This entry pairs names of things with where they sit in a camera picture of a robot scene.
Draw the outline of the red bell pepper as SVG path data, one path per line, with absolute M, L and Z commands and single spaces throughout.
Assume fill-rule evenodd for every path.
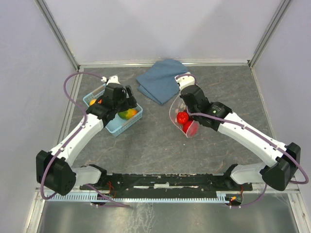
M 179 112 L 176 115 L 176 120 L 179 124 L 186 124 L 189 121 L 189 115 L 187 112 Z

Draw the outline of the clear zip top bag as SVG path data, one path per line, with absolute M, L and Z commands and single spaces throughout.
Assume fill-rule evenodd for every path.
M 186 137 L 186 138 L 192 138 L 192 137 L 189 137 L 187 136 L 184 132 L 183 132 L 183 125 L 182 124 L 179 124 L 176 120 L 176 115 L 179 113 L 179 112 L 187 112 L 187 107 L 184 103 L 184 101 L 180 98 L 180 96 L 178 95 L 173 103 L 171 104 L 170 106 L 170 109 L 169 109 L 169 117 L 170 117 L 170 120 L 172 121 L 172 123 L 183 133 L 183 135 Z

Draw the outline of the bright red apple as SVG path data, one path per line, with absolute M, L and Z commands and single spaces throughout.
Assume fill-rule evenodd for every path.
M 196 135 L 196 133 L 198 132 L 198 128 L 199 126 L 196 121 L 189 120 L 183 125 L 182 130 L 187 136 L 192 137 Z

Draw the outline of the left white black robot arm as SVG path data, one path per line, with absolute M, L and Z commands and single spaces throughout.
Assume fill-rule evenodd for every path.
M 68 194 L 75 186 L 87 184 L 96 189 L 107 185 L 107 171 L 96 165 L 72 168 L 81 150 L 117 113 L 135 108 L 137 101 L 130 86 L 119 83 L 106 85 L 104 93 L 85 112 L 81 123 L 50 151 L 36 156 L 36 180 L 40 191 L 49 188 L 59 195 Z

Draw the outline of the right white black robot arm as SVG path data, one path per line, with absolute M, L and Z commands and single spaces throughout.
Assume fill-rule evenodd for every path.
M 240 184 L 265 182 L 283 191 L 292 182 L 300 163 L 301 148 L 294 142 L 286 145 L 247 124 L 221 102 L 210 102 L 203 90 L 193 84 L 181 89 L 180 97 L 194 121 L 224 134 L 253 152 L 261 159 L 251 165 L 234 165 L 223 184 L 234 190 Z

